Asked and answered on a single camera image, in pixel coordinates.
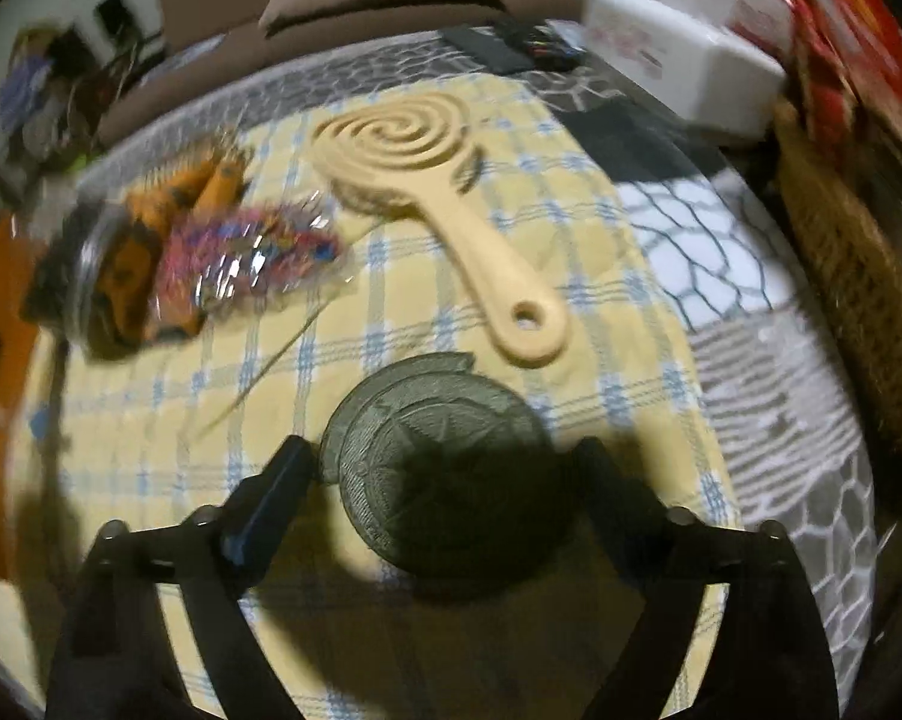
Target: remote control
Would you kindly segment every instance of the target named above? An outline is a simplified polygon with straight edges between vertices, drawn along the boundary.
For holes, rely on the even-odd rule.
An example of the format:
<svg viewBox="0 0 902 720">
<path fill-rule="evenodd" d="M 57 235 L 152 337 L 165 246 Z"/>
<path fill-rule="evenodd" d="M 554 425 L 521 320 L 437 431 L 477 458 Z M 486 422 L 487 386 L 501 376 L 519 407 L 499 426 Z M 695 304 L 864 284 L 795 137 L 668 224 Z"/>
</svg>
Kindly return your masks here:
<svg viewBox="0 0 902 720">
<path fill-rule="evenodd" d="M 567 73 L 580 64 L 580 52 L 568 46 L 548 26 L 535 26 L 514 19 L 497 20 L 494 33 L 513 50 L 534 61 L 537 70 Z"/>
<path fill-rule="evenodd" d="M 441 37 L 456 49 L 474 57 L 498 76 L 511 76 L 534 69 L 534 62 L 507 46 L 501 38 L 486 35 L 470 26 L 449 26 L 440 30 Z"/>
</svg>

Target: plaid tablecloth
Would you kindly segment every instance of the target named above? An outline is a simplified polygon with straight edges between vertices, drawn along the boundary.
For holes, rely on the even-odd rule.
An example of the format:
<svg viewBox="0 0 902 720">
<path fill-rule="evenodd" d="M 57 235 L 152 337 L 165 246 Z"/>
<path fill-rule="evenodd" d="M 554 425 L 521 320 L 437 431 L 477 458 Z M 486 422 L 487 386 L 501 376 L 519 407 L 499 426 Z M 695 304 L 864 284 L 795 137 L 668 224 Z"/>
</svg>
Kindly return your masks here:
<svg viewBox="0 0 902 720">
<path fill-rule="evenodd" d="M 519 392 L 555 442 L 597 435 L 630 447 L 669 504 L 737 526 L 718 445 L 700 410 L 680 323 L 634 242 L 606 176 L 522 84 L 494 76 L 425 82 L 470 105 L 487 161 L 462 199 L 510 238 L 573 315 L 567 351 L 548 367 L 508 365 L 438 241 L 415 220 L 382 223 L 338 212 L 358 277 L 334 299 L 304 296 L 280 314 L 207 329 L 188 346 L 122 365 L 71 361 L 65 390 L 62 506 L 86 550 L 115 517 L 167 525 L 215 503 L 289 432 L 318 440 L 337 403 L 382 365 L 435 350 L 468 350 L 478 372 Z M 324 110 L 262 124 L 246 202 L 318 185 L 305 157 Z M 39 346 L 13 469 L 17 501 L 36 479 L 27 461 L 49 340 Z M 174 589 L 167 622 L 195 703 L 217 709 Z M 723 591 L 702 607 L 669 710 L 691 701 L 713 647 Z M 640 601 L 579 527 L 536 579 L 460 607 L 414 597 L 409 578 L 353 531 L 336 488 L 314 488 L 265 584 L 242 607 L 265 654 L 308 718 L 573 718 L 611 669 Z M 18 675 L 30 654 L 5 665 Z"/>
</svg>

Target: beige plastic paddle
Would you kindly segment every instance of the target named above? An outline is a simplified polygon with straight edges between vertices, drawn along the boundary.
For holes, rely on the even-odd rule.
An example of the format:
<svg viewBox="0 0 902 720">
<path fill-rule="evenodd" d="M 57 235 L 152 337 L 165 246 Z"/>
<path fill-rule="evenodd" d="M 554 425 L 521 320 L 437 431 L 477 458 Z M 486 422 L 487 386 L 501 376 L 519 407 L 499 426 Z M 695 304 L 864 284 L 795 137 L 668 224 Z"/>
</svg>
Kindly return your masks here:
<svg viewBox="0 0 902 720">
<path fill-rule="evenodd" d="M 311 134 L 311 159 L 358 210 L 413 209 L 430 225 L 505 354 L 529 365 L 558 355 L 567 341 L 567 305 L 504 236 L 460 202 L 457 187 L 480 166 L 461 100 L 408 95 L 334 117 Z"/>
</svg>

